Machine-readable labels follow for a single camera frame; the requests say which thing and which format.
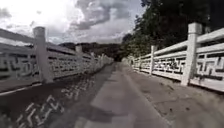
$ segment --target railing post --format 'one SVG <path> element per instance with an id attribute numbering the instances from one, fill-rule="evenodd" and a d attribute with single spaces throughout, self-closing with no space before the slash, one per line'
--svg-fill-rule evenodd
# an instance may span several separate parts
<path id="1" fill-rule="evenodd" d="M 196 64 L 197 37 L 202 33 L 202 26 L 192 23 L 188 26 L 187 57 L 182 75 L 181 85 L 187 86 L 193 75 Z"/>
<path id="2" fill-rule="evenodd" d="M 157 50 L 157 46 L 151 45 L 151 61 L 150 61 L 150 69 L 149 69 L 149 74 L 152 75 L 153 68 L 154 68 L 154 57 L 155 57 L 155 52 Z"/>
<path id="3" fill-rule="evenodd" d="M 84 63 L 83 63 L 83 51 L 82 45 L 77 45 L 75 47 L 75 51 L 77 53 L 77 65 L 78 65 L 78 73 L 84 72 Z"/>
<path id="4" fill-rule="evenodd" d="M 44 83 L 53 82 L 53 75 L 48 62 L 48 54 L 46 48 L 45 28 L 36 27 L 33 29 L 33 35 L 36 39 L 37 63 L 40 68 L 40 74 Z"/>

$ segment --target concrete path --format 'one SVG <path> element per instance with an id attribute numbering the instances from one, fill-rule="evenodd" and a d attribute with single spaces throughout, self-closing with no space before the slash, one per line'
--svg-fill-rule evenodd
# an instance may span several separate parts
<path id="1" fill-rule="evenodd" d="M 87 105 L 88 109 L 80 110 L 86 114 L 75 117 L 78 112 L 75 112 L 76 107 L 72 107 L 50 128 L 169 128 L 168 122 L 136 88 L 137 83 L 132 81 L 120 65 L 108 68 L 115 69 L 96 76 L 101 82 L 102 77 L 109 77 Z"/>
<path id="2" fill-rule="evenodd" d="M 117 66 L 91 103 L 108 113 L 107 116 L 94 116 L 109 118 L 108 122 L 88 120 L 84 128 L 167 128 L 167 122 L 137 90 L 135 84 Z"/>

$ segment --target paved walkway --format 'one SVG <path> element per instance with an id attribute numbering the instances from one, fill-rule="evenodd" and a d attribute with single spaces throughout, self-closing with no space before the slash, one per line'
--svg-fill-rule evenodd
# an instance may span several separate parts
<path id="1" fill-rule="evenodd" d="M 74 107 L 58 122 L 54 123 L 51 128 L 169 127 L 167 121 L 140 93 L 135 83 L 123 72 L 119 65 L 115 66 L 115 71 L 104 82 L 90 106 L 88 108 L 91 108 L 91 110 L 87 110 L 87 116 L 80 116 L 76 120 L 72 119 L 73 111 L 75 111 Z"/>
<path id="2" fill-rule="evenodd" d="M 87 107 L 72 107 L 50 128 L 224 127 L 223 116 L 198 102 L 188 88 L 168 86 L 121 64 L 99 73 L 95 84 L 103 86 Z"/>

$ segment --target foliage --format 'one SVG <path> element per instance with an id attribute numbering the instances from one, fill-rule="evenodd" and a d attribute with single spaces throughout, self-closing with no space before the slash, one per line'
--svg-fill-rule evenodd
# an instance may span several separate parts
<path id="1" fill-rule="evenodd" d="M 91 43 L 79 43 L 79 44 L 74 44 L 72 42 L 66 42 L 60 44 L 60 46 L 72 49 L 75 51 L 75 47 L 77 45 L 82 46 L 82 50 L 84 53 L 90 54 L 91 52 L 94 52 L 96 56 L 105 54 L 109 57 L 112 57 L 114 59 L 120 60 L 120 44 L 99 44 L 96 42 L 91 42 Z"/>
<path id="2" fill-rule="evenodd" d="M 122 42 L 125 56 L 140 56 L 150 52 L 150 45 L 164 48 L 187 39 L 188 24 L 207 25 L 207 0 L 142 0 L 146 8 L 142 17 L 136 16 L 132 34 Z"/>

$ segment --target white cloud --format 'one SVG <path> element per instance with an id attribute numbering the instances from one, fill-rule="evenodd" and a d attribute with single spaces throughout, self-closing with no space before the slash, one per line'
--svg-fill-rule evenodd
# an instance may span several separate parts
<path id="1" fill-rule="evenodd" d="M 85 6 L 88 7 L 88 11 L 84 11 L 77 6 L 78 0 L 0 0 L 0 9 L 7 9 L 10 15 L 10 17 L 0 19 L 0 27 L 31 36 L 32 28 L 44 26 L 47 29 L 48 40 L 55 43 L 114 40 L 133 28 L 133 17 L 142 13 L 143 10 L 140 7 L 140 1 L 139 5 L 136 5 L 136 0 L 123 1 L 122 3 L 128 3 L 127 6 L 120 4 L 121 0 L 110 2 L 86 0 L 85 2 L 88 4 Z M 113 10 L 113 7 L 119 7 L 123 11 L 122 14 L 128 15 L 129 12 L 131 16 L 116 19 L 116 16 L 114 16 L 116 10 Z M 105 9 L 109 11 L 109 8 L 111 8 L 110 13 L 104 12 Z M 103 22 L 97 21 L 97 18 L 103 18 L 104 13 L 111 16 L 107 17 Z M 84 23 L 82 25 L 91 23 L 91 27 L 86 27 L 86 30 L 71 28 L 71 24 L 78 25 L 80 23 Z"/>

